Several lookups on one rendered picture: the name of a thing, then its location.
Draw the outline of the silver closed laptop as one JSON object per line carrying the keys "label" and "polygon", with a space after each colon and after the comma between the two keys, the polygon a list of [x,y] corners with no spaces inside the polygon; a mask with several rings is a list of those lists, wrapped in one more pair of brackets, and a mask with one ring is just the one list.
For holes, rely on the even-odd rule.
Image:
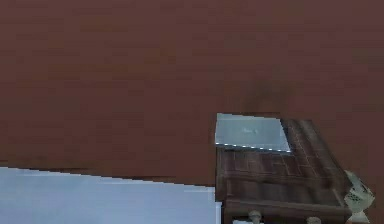
{"label": "silver closed laptop", "polygon": [[218,113],[215,144],[226,148],[290,153],[280,119]]}

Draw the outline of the dark brown wooden cabinet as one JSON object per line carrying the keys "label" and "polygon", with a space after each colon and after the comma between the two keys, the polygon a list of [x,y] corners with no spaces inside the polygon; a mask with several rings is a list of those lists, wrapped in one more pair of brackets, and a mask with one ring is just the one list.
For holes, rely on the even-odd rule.
{"label": "dark brown wooden cabinet", "polygon": [[282,119],[286,150],[216,146],[221,224],[346,224],[351,183],[310,120]]}

